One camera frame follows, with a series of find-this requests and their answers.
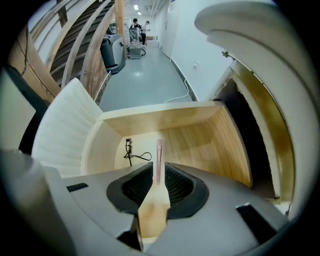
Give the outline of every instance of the hallway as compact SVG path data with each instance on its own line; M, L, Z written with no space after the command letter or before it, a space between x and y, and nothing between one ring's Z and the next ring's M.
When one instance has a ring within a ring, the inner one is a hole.
M187 94L187 89L170 60L160 48L146 48L141 59L127 59L125 67L111 77L99 107L112 111L162 104ZM188 95L169 102L191 102Z

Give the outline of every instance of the wooden railing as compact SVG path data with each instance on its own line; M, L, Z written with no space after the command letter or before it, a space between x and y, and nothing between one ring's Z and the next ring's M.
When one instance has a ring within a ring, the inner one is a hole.
M104 35L112 21L115 7L112 6L101 20L98 28L90 41L82 64L80 82L94 99L99 93L100 87L107 77L107 71L101 56L100 46Z
M61 89L42 62L26 27L11 48L8 64L17 69L26 83L47 104L60 92Z
M43 29L48 25L48 23L52 20L54 16L58 14L58 12L66 6L71 0L62 0L61 2L54 5L41 19L40 21L34 26L31 30L30 34L32 36L33 41L35 42L40 34L42 33Z
M76 14L72 17L72 19L68 20L67 23L63 26L61 32L59 33L58 37L55 39L49 54L45 60L45 66L48 70L51 69L52 63L56 57L57 51L64 40L65 36L67 35L68 31L71 29L73 24L77 21L77 19L85 12L89 11L89 7L92 5L93 2L96 0L89 0Z
M101 4L96 11L90 16L90 18L87 20L87 22L84 24L84 26L82 27L80 33L78 34L78 36L76 37L72 49L69 53L68 59L66 61L65 64L65 68L64 68L64 72L63 72L63 77L62 77L62 83L61 83L61 88L65 87L67 83L69 83L69 81L73 78L72 77L72 72L73 72L73 68L74 68L74 64L76 61L76 57L79 53L79 49L81 46L83 46L83 41L86 40L90 41L91 38L90 36L88 36L89 30L92 26L94 26L95 24L99 24L101 22L101 20L97 19L99 14L108 7L108 4L111 2L111 0L106 0L103 2L103 4Z

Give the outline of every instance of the black slot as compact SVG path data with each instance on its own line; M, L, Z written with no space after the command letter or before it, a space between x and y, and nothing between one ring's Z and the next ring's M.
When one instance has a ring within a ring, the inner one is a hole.
M131 229L129 231L123 232L117 239L127 246L130 246L138 251L143 250L144 246L141 241L139 221L137 217L133 219Z
M239 206L236 210L241 215L260 245L276 234L276 231L250 204Z
M84 188L86 188L86 187L89 187L88 184L86 184L86 183L79 183L79 184L67 186L66 188L68 189L69 192L73 192L73 191L77 191L77 190L84 189Z

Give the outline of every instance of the gray machine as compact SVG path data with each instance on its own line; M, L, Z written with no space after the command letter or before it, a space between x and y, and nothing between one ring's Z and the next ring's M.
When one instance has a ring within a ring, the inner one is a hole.
M140 29L138 27L130 28L130 45L129 45L129 58L130 59L141 59L142 56L146 55L146 51L142 49L140 44Z
M120 72L126 65L125 49L121 35L105 35L100 51L106 70L112 74Z
M137 208L135 199L128 198L123 188L130 181L135 185L137 176L133 174L141 168L147 170L151 167L149 180L152 183L152 163L93 175L61 178L56 169L41 166L29 155L2 152L0 157L3 159L3 178L13 205L32 229L61 254L144 254L142 248L141 251L133 249L133 246L120 239L125 233L128 234L129 241L135 238L138 240L139 236L135 215L130 210ZM169 167L179 170L169 177L166 185L169 196L172 190L170 203L173 211L168 210L168 216L171 217L168 217L167 227L146 251L147 255L238 255L262 244L259 236L266 240L265 235L270 233L268 230L271 229L271 235L276 237L288 224L288 219L270 202L234 180L189 166L169 164ZM141 176L141 173L138 173L139 181L146 181L146 176ZM127 177L124 182L120 180L122 177ZM202 181L188 184L189 179ZM111 191L111 195L118 200L117 205L114 205L108 195L111 184L116 185L113 188L118 187L118 191ZM185 191L186 186L192 188L189 194L179 193L179 190ZM205 196L195 193L199 187L208 191ZM129 191L129 196L135 193L131 188ZM203 198L200 207L189 214L190 206L199 205L198 201ZM122 207L129 210L119 211ZM245 207L250 207L251 212L242 214L243 210L239 209Z

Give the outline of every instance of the wooden panel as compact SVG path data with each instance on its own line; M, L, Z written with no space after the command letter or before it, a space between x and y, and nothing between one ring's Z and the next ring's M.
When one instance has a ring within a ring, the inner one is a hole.
M43 29L48 25L51 19L62 9L67 3L71 0L62 0L61 2L57 3L53 6L41 19L40 21L34 26L31 30L31 36L33 41L35 42L38 37L40 36Z
M98 121L89 133L81 158L81 175L114 170L116 152L122 136L104 121Z
M84 40L89 28L97 18L97 16L101 13L101 11L109 4L111 0L106 0L101 4L98 9L92 14L92 16L88 19L88 21L85 23L83 26L82 30L80 31L79 35L77 36L72 49L70 51L70 54L68 56L68 59L66 61L65 69L63 72L63 77L62 77L62 83L61 83L61 88L64 88L67 83L69 83L71 79L71 74L72 70L74 67L74 62L77 57L78 50L81 46L82 41Z
M48 104L60 92L61 89L46 69L26 28L14 43L8 63L22 74L27 84Z
M291 201L294 191L295 162L292 141L286 122L264 85L243 65L234 61L231 68L233 80L259 125L266 146L275 190L280 189L280 199Z
M111 23L114 11L115 7L112 6L101 20L89 44L81 69L80 82L93 98L96 97L103 80L107 77L100 46Z
M131 136L202 123L220 108L213 101L167 103L105 112L100 119L120 135Z
M125 136L116 153L115 169L130 166L129 160L124 158L128 138L132 140L134 155L150 152L155 161L154 145L162 139L163 161L191 166L252 186L246 149L225 107L202 123ZM137 157L131 161L133 165L146 162Z

